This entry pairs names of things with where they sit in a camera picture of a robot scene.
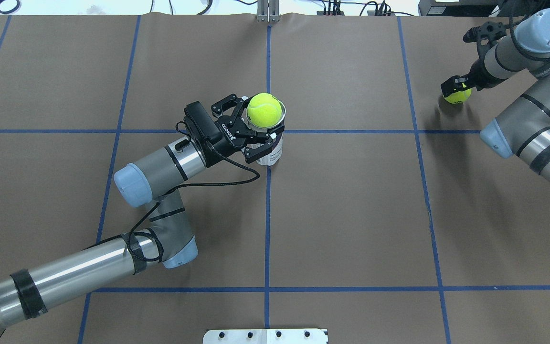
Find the cable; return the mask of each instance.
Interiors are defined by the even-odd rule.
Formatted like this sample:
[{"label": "cable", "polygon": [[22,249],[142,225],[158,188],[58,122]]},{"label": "cable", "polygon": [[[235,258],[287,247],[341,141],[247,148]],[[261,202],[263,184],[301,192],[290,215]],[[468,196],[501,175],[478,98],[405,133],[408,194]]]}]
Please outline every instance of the cable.
[{"label": "cable", "polygon": [[390,15],[390,14],[406,14],[406,15],[410,15],[411,17],[417,17],[416,15],[414,14],[410,14],[410,13],[406,13],[406,12],[399,12],[399,11],[390,11],[390,12],[385,12],[383,15]]},{"label": "cable", "polygon": [[[171,10],[171,14],[173,14],[173,5],[171,4],[171,0],[169,0],[169,9]],[[152,5],[150,6],[150,13],[154,11],[154,0],[152,0]]]},{"label": "cable", "polygon": [[541,62],[548,62],[550,61],[550,57],[536,57],[528,54],[526,50],[524,50],[519,42],[517,41],[517,37],[515,37],[515,26],[520,24],[520,22],[523,22],[524,20],[528,19],[530,15],[533,13],[540,11],[540,9],[546,4],[546,0],[543,0],[543,2],[539,3],[539,5],[536,7],[532,13],[527,13],[525,17],[523,17],[522,20],[518,22],[513,22],[513,15],[515,14],[515,7],[517,6],[517,0],[513,2],[510,9],[510,14],[508,15],[508,29],[510,30],[510,38],[511,41],[513,41],[513,45],[515,46],[515,49],[517,49],[517,52],[521,54],[521,56],[525,57],[526,59],[530,59],[532,61],[541,61]]},{"label": "cable", "polygon": [[377,9],[379,9],[379,4],[377,4],[376,1],[369,1],[367,2],[366,4],[364,4],[364,7],[362,7],[362,10],[360,11],[360,15],[362,15],[362,13],[364,13],[364,9],[370,5],[371,3],[375,4],[375,13],[377,12]]},{"label": "cable", "polygon": [[197,15],[205,14],[207,11],[209,11],[209,9],[212,8],[212,4],[213,4],[213,0],[207,0],[207,7],[205,7],[204,10],[197,13]]},{"label": "cable", "polygon": [[[191,117],[189,117],[189,118],[190,118],[190,120],[192,120],[192,123],[197,128],[197,130],[199,131],[199,135],[201,135],[201,138],[207,143],[208,148],[212,152],[214,152],[216,155],[218,155],[218,157],[220,157],[223,161],[226,161],[227,163],[230,163],[234,166],[237,166],[238,168],[241,168],[243,170],[252,172],[254,174],[254,177],[252,177],[250,179],[246,179],[244,181],[236,181],[236,182],[229,182],[229,183],[186,183],[186,184],[180,184],[180,185],[175,186],[173,189],[170,189],[166,193],[164,193],[161,197],[168,196],[169,194],[174,193],[175,191],[177,191],[178,189],[181,189],[182,187],[242,185],[242,184],[245,184],[245,183],[251,183],[251,182],[255,181],[256,179],[260,178],[260,174],[258,173],[258,171],[254,170],[251,167],[243,166],[242,164],[237,163],[236,161],[232,161],[231,159],[229,159],[229,158],[223,156],[222,154],[220,154],[220,152],[218,152],[214,148],[214,146],[212,146],[212,144],[207,140],[207,137],[205,136],[205,133],[203,133],[203,130],[201,130],[201,128],[199,126],[197,126],[194,119],[192,119]],[[188,133],[185,133],[185,132],[183,132],[179,129],[179,124],[181,124],[181,123],[183,123],[186,126],[186,131],[188,131],[188,126],[186,125],[186,122],[183,122],[183,121],[177,122],[177,124],[175,124],[175,130],[179,131],[179,133],[182,133],[183,135],[186,135],[187,137],[190,137],[190,135]],[[141,225],[142,222],[144,222],[146,220],[146,218],[148,218],[150,216],[151,213],[154,213],[154,211],[159,207],[160,204],[161,204],[161,202],[156,202],[156,204],[154,204],[154,206],[149,211],[147,211],[147,213],[139,221],[137,221],[137,223],[133,226],[133,228],[131,228],[131,230],[128,233],[128,240],[126,240],[128,251],[129,251],[129,253],[131,253],[131,255],[133,257],[135,257],[139,260],[142,260],[142,261],[161,261],[162,260],[162,252],[163,252],[162,251],[162,244],[159,242],[159,239],[154,234],[152,234],[151,236],[148,236],[148,233],[138,233],[137,235],[141,234],[144,237],[150,237],[150,239],[155,240],[155,242],[157,244],[157,247],[159,248],[159,256],[158,257],[146,258],[146,257],[137,256],[131,250],[131,242],[130,242],[131,235],[133,235],[133,233],[135,232],[135,229],[137,229],[139,227],[139,225]]]},{"label": "cable", "polygon": [[19,8],[20,8],[20,0],[16,0],[16,6],[14,6],[13,9],[11,9],[11,10],[9,10],[9,11],[2,11],[2,10],[0,9],[0,13],[1,13],[1,14],[10,14],[10,13],[14,13],[14,12],[16,12],[17,9],[19,9]]}]

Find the tennis ball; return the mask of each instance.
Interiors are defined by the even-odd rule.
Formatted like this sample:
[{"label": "tennis ball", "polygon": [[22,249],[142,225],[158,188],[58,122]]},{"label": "tennis ball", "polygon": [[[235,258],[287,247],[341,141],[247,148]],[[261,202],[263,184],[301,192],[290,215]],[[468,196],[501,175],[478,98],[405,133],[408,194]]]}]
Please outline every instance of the tennis ball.
[{"label": "tennis ball", "polygon": [[258,93],[247,105],[247,119],[254,126],[270,128],[281,119],[281,104],[269,93]]},{"label": "tennis ball", "polygon": [[447,100],[447,102],[451,104],[462,104],[468,99],[468,97],[470,97],[471,93],[472,93],[472,89],[467,89],[465,91],[453,93],[450,96],[445,97],[445,100]]}]

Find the metal bracket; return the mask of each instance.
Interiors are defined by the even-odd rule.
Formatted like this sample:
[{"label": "metal bracket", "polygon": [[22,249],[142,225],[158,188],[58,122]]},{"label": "metal bracket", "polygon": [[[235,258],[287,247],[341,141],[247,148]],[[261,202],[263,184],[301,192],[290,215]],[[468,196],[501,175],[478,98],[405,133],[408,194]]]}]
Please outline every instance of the metal bracket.
[{"label": "metal bracket", "polygon": [[203,344],[328,344],[326,329],[211,330]]},{"label": "metal bracket", "polygon": [[279,22],[279,0],[258,0],[258,22]]}]

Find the black cable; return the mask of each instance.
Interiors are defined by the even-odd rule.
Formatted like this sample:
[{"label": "black cable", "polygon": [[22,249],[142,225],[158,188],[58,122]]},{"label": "black cable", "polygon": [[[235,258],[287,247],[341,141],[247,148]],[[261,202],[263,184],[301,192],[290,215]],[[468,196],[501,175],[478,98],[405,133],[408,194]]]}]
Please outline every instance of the black cable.
[{"label": "black cable", "polygon": [[385,0],[383,0],[379,8],[375,10],[375,15],[382,15],[385,11],[388,11],[388,9],[386,8]]},{"label": "black cable", "polygon": [[[251,167],[247,167],[247,166],[243,166],[242,164],[240,163],[237,163],[236,161],[232,161],[231,159],[223,156],[222,154],[220,154],[220,152],[218,152],[214,146],[212,146],[212,144],[207,140],[207,137],[205,135],[205,133],[203,133],[203,130],[201,130],[201,128],[199,126],[197,126],[196,122],[194,121],[194,119],[192,119],[192,117],[189,117],[190,120],[192,120],[192,123],[194,123],[194,126],[197,128],[197,130],[199,131],[199,135],[201,135],[201,138],[205,141],[205,143],[207,143],[208,145],[208,148],[214,152],[216,155],[218,155],[218,157],[220,157],[220,159],[222,159],[223,161],[226,161],[227,163],[230,163],[234,166],[237,166],[238,168],[241,168],[243,170],[246,170],[246,171],[249,171],[249,172],[252,172],[254,174],[254,177],[250,178],[250,179],[246,179],[244,181],[236,181],[236,182],[229,182],[229,183],[186,183],[186,184],[180,184],[180,185],[177,185],[176,187],[174,187],[173,189],[170,189],[169,191],[167,191],[166,193],[164,193],[162,196],[160,197],[164,197],[164,196],[168,196],[169,194],[172,194],[174,193],[176,190],[178,189],[181,189],[182,187],[190,187],[190,186],[232,186],[232,185],[242,185],[242,184],[245,184],[245,183],[251,183],[253,181],[255,181],[256,179],[260,178],[260,174],[258,173],[258,171],[254,170],[253,168]],[[187,133],[184,133],[183,131],[181,131],[179,129],[179,124],[185,124],[185,122],[177,122],[177,124],[175,124],[175,130],[179,131],[180,133],[183,133],[184,135],[190,137],[190,135],[188,135]],[[158,238],[154,237],[153,239],[155,240],[156,244],[157,244],[157,247],[159,247],[159,257],[155,257],[155,258],[146,258],[146,257],[139,257],[137,256],[132,250],[131,250],[131,243],[130,243],[130,238],[131,238],[131,235],[133,235],[133,233],[135,232],[135,229],[137,229],[139,227],[139,225],[142,224],[142,222],[144,222],[146,220],[146,218],[148,218],[150,216],[151,213],[154,213],[154,211],[159,207],[161,203],[160,202],[156,202],[156,204],[154,204],[154,207],[152,207],[134,226],[133,228],[131,228],[131,230],[129,231],[128,233],[128,240],[127,240],[127,248],[128,248],[128,251],[129,253],[131,253],[131,255],[139,260],[142,260],[142,261],[157,261],[159,259],[162,259],[162,245],[160,244]]]},{"label": "black cable", "polygon": [[212,4],[213,4],[213,0],[207,0],[207,7],[205,7],[204,10],[197,13],[197,15],[205,14],[207,11],[209,11],[209,9],[212,8]]},{"label": "black cable", "polygon": [[11,9],[11,10],[9,10],[9,11],[2,11],[2,10],[0,9],[0,13],[1,13],[1,14],[10,14],[10,13],[14,13],[14,12],[16,12],[17,9],[19,9],[19,8],[20,8],[20,0],[16,0],[16,6],[14,6],[13,9]]},{"label": "black cable", "polygon": [[180,124],[184,124],[186,125],[186,122],[184,122],[183,120],[180,120],[179,122],[175,123],[175,130],[177,130],[178,133],[180,134],[183,134],[183,135],[186,135],[186,137],[188,137],[189,139],[192,139],[192,137],[190,137],[190,134],[188,133],[188,131],[181,131],[180,129]]},{"label": "black cable", "polygon": [[324,15],[326,15],[326,3],[324,2],[324,0],[320,0],[321,1],[321,4],[324,5]]},{"label": "black cable", "polygon": [[364,7],[362,7],[362,10],[360,11],[360,15],[362,15],[362,13],[364,13],[364,9],[370,4],[375,4],[375,13],[377,12],[377,9],[379,8],[379,4],[377,4],[376,1],[369,1],[366,4],[364,4]]},{"label": "black cable", "polygon": [[159,207],[160,205],[160,202],[156,202],[156,204],[154,205],[154,207],[152,207],[138,222],[137,224],[135,224],[135,226],[133,226],[133,228],[131,228],[131,230],[129,231],[128,233],[128,239],[125,240],[126,244],[127,244],[127,249],[129,251],[129,253],[131,253],[131,256],[141,260],[141,261],[157,261],[159,259],[162,259],[162,257],[155,257],[155,258],[146,258],[146,257],[140,257],[138,255],[135,254],[135,252],[133,252],[133,250],[131,250],[131,236],[134,235],[133,232],[135,232],[135,229],[137,229],[137,227],[139,227],[139,225],[141,225],[142,222],[144,222],[146,220],[146,218],[148,218],[148,216],[150,216],[151,213],[154,213],[154,211],[157,209],[157,207]]},{"label": "black cable", "polygon": [[390,11],[390,12],[385,12],[383,15],[390,15],[390,14],[406,14],[406,15],[410,15],[411,17],[416,17],[414,14],[410,14],[410,13],[406,13],[406,12],[399,12],[399,11]]},{"label": "black cable", "polygon": [[523,17],[522,20],[518,22],[513,22],[513,15],[515,14],[515,6],[517,6],[517,0],[513,2],[510,9],[510,14],[508,15],[508,29],[510,30],[510,39],[513,41],[513,45],[515,46],[515,49],[517,49],[517,52],[521,54],[521,56],[525,57],[526,59],[530,59],[532,61],[541,61],[541,62],[547,62],[550,61],[550,57],[536,57],[528,54],[524,48],[521,47],[519,42],[517,41],[517,37],[515,37],[515,26],[517,26],[520,22],[523,22],[524,20],[528,19],[530,15],[532,15],[536,11],[540,11],[540,9],[546,4],[546,0],[543,0],[543,2],[539,3],[539,5],[536,7],[535,11],[532,11],[532,13],[526,13],[526,16]]}]

